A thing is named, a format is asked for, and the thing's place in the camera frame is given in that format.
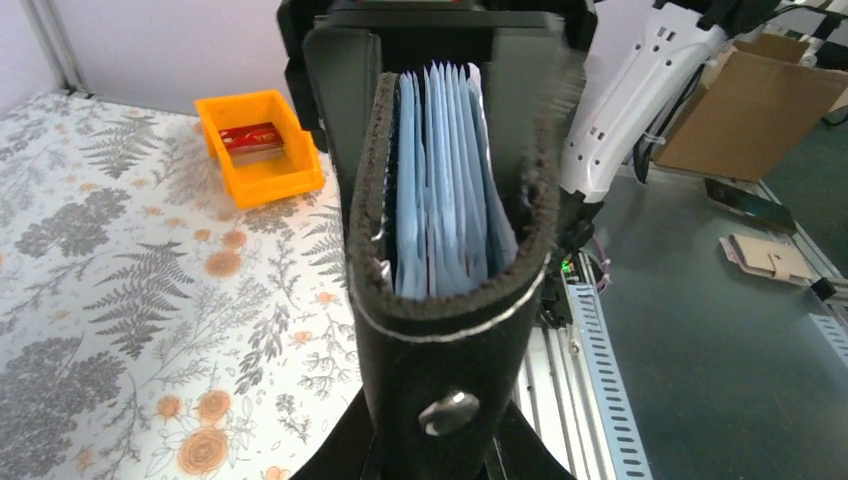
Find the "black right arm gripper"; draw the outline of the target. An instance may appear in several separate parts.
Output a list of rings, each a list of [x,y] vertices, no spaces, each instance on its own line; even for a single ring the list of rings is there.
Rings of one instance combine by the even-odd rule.
[[[534,28],[547,16],[564,21],[563,35],[499,29],[494,37],[497,28]],[[598,14],[593,1],[282,1],[276,21],[301,128],[329,151],[348,219],[382,71],[375,34],[388,36],[384,59],[394,71],[492,57],[484,90],[493,164],[522,166],[546,153],[558,166]]]

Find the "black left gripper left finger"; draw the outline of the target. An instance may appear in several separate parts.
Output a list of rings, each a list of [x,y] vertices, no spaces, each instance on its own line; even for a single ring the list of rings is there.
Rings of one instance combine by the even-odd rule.
[[[381,478],[381,451],[363,390],[353,398],[318,450],[292,480]]]

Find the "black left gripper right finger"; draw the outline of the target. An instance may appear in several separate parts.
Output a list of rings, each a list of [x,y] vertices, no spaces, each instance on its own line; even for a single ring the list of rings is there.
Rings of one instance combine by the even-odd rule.
[[[510,401],[486,454],[490,480],[574,480]]]

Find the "black leather card holder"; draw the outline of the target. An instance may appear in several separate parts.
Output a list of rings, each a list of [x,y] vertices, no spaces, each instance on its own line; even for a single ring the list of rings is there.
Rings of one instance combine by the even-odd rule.
[[[556,167],[520,167],[516,261],[467,294],[406,300],[377,267],[377,225],[400,78],[380,77],[348,239],[363,392],[381,451],[380,479],[487,479],[492,446],[538,316],[557,224]]]

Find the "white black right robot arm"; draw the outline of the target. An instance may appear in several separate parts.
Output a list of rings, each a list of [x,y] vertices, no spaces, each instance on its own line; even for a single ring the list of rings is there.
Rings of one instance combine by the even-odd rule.
[[[786,1],[283,1],[339,187],[360,391],[300,479],[569,479],[513,391],[563,262],[687,85]]]

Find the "red cards in bin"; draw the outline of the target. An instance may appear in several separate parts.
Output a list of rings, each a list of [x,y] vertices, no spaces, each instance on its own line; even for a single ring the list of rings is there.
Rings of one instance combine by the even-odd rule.
[[[284,140],[270,122],[220,130],[219,136],[235,167],[271,160],[283,154]]]

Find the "orange plastic bin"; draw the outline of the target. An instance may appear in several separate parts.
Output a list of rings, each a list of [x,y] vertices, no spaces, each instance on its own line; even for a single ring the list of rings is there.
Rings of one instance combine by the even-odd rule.
[[[194,102],[224,187],[245,209],[321,189],[325,178],[309,133],[282,94],[265,90]]]

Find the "floral patterned table mat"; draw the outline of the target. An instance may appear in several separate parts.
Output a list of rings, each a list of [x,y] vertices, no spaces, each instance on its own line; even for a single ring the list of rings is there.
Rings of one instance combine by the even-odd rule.
[[[237,208],[198,120],[1,118],[1,475],[290,479],[359,388],[337,182]]]

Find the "brown cardboard box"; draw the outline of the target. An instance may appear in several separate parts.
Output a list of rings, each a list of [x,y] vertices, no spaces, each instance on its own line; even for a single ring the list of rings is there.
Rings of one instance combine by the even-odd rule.
[[[706,70],[655,156],[656,165],[758,182],[847,103],[847,74],[804,66],[807,45],[763,34]]]

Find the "small cardboard piece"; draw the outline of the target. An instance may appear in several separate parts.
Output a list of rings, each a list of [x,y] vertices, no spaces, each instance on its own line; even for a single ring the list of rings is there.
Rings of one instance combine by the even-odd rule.
[[[738,234],[718,241],[726,258],[747,274],[796,285],[813,280],[806,259],[795,246]]]

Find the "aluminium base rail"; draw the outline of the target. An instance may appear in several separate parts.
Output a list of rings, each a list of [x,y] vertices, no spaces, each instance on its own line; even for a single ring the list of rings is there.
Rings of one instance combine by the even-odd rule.
[[[598,291],[608,281],[608,266],[581,251],[546,277],[514,400],[575,477],[649,479]]]

